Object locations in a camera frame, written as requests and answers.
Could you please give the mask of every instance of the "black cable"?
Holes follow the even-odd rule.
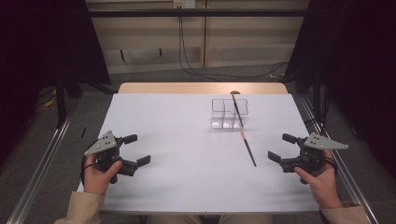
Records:
[[[188,61],[187,58],[187,53],[186,53],[186,48],[185,48],[185,44],[184,44],[184,32],[183,32],[183,20],[181,17],[178,17],[178,21],[179,21],[179,45],[178,45],[178,60],[180,63],[181,68],[183,69],[183,71],[185,71],[186,73],[190,74],[190,75],[194,75],[194,76],[201,76],[201,77],[207,77],[210,78],[212,80],[215,80],[217,82],[220,82],[220,80],[217,80],[213,77],[208,77],[208,76],[216,76],[216,77],[241,77],[241,78],[255,78],[255,77],[265,77],[268,76],[270,74],[273,74],[276,69],[278,69],[279,67],[283,66],[284,64],[287,64],[289,62],[280,62],[280,63],[274,63],[273,64],[273,69],[267,73],[264,74],[260,74],[257,76],[252,76],[252,77],[243,77],[243,76],[234,76],[234,75],[226,75],[226,74],[211,74],[211,73],[203,73],[203,74],[199,74],[197,73],[194,69],[192,69],[192,67],[190,66],[190,63]],[[181,63],[181,46],[183,46],[183,51],[184,51],[184,57],[187,63],[187,66],[190,68],[191,72],[186,70],[182,63]]]
[[[277,64],[280,64],[280,66],[279,67],[281,67],[281,66],[283,66],[284,64],[288,64],[289,62],[281,62],[281,63],[274,63],[273,64],[273,66],[272,66],[272,78],[271,78],[271,82],[272,81],[274,81],[274,79],[275,79],[275,69],[274,69],[274,67],[277,65]]]
[[[181,62],[181,45],[183,45],[183,51],[184,51],[184,56],[185,56],[185,59],[186,59],[187,66],[190,68],[192,73],[190,71],[186,70],[186,68],[184,68],[184,66],[183,66],[183,64]],[[198,74],[191,68],[191,66],[189,64],[189,61],[187,60],[186,48],[185,48],[185,45],[184,45],[183,20],[182,20],[181,17],[178,17],[178,62],[180,63],[180,66],[183,69],[183,71],[188,73],[188,74],[190,74],[190,75],[199,76],[199,77],[206,77],[206,78],[209,78],[209,79],[212,79],[214,81],[219,82],[219,80],[217,80],[217,79],[215,79],[213,77],[207,77],[205,75]]]
[[[334,174],[335,174],[335,176],[337,176],[337,165],[336,165],[335,161],[329,157],[323,157],[323,160],[325,162],[329,163],[332,166],[332,168],[334,168]]]
[[[323,97],[323,107],[320,111],[320,116],[321,116],[323,127],[326,124],[326,117],[327,117],[327,112],[329,111],[329,106],[330,106],[330,94],[329,94],[329,90],[327,89],[327,87],[325,87],[325,93],[324,93],[324,97]]]
[[[89,165],[87,165],[86,167],[84,167],[84,172],[85,172],[85,170],[86,170],[88,167],[93,166],[93,165],[95,165],[95,164],[96,164],[96,162],[94,162],[94,163],[92,163],[92,164],[89,164]]]

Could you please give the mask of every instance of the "aluminum rail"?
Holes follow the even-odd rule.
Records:
[[[23,192],[22,196],[20,197],[17,205],[15,206],[14,210],[9,217],[7,224],[22,224],[23,221],[26,219],[26,216],[30,210],[30,207],[35,200],[35,196],[37,195],[41,184],[44,180],[44,177],[50,168],[50,164],[59,145],[64,138],[64,134],[67,131],[67,128],[70,124],[70,120],[76,111],[78,105],[78,100],[75,100],[70,105],[70,112],[66,117],[66,120],[62,124],[62,126],[55,130],[55,133],[47,147],[46,152],[44,153],[43,158],[41,159],[40,163],[38,164],[37,168],[35,169],[35,173],[33,174],[32,178],[29,181],[25,191]]]
[[[313,106],[309,99],[306,96],[303,96],[301,98],[305,112],[309,116],[309,118],[313,119],[315,117],[314,112],[313,112]],[[314,122],[314,127],[317,133],[320,133],[320,130],[322,130],[322,125],[321,123]],[[323,135],[325,137],[330,138],[329,134],[324,130]],[[370,221],[371,224],[378,224],[378,221],[373,213],[372,208],[368,204],[366,198],[364,197],[363,193],[361,192],[361,189],[358,187],[357,183],[355,182],[355,179],[352,177],[352,174],[349,172],[347,169],[346,164],[344,163],[343,159],[341,158],[341,155],[337,150],[332,150],[332,156],[335,159],[335,162],[338,166],[338,174],[341,177],[341,180],[344,183],[344,186],[346,187],[346,190],[349,193],[349,196],[351,197],[352,201],[354,203],[359,203],[364,207],[364,210],[366,211],[366,215]]]
[[[93,18],[110,17],[304,17],[304,9],[92,9]]]

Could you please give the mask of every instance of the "gray gripper bracket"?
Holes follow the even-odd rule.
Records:
[[[348,145],[333,141],[327,137],[323,137],[317,133],[311,133],[305,140],[304,145],[306,147],[312,147],[316,149],[347,149]]]
[[[84,155],[88,156],[94,153],[98,153],[104,150],[108,150],[117,145],[116,138],[113,135],[113,132],[108,131],[103,134],[101,138],[99,138],[87,151],[85,151]]]

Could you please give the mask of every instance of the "black curtain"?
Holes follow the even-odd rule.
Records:
[[[0,7],[0,162],[33,117],[38,92],[56,76],[110,83],[84,0],[6,1]]]

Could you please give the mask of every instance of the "transparent box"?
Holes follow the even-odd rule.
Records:
[[[248,100],[235,99],[242,123],[248,117]],[[215,129],[241,129],[241,121],[233,99],[212,99],[212,128]]]

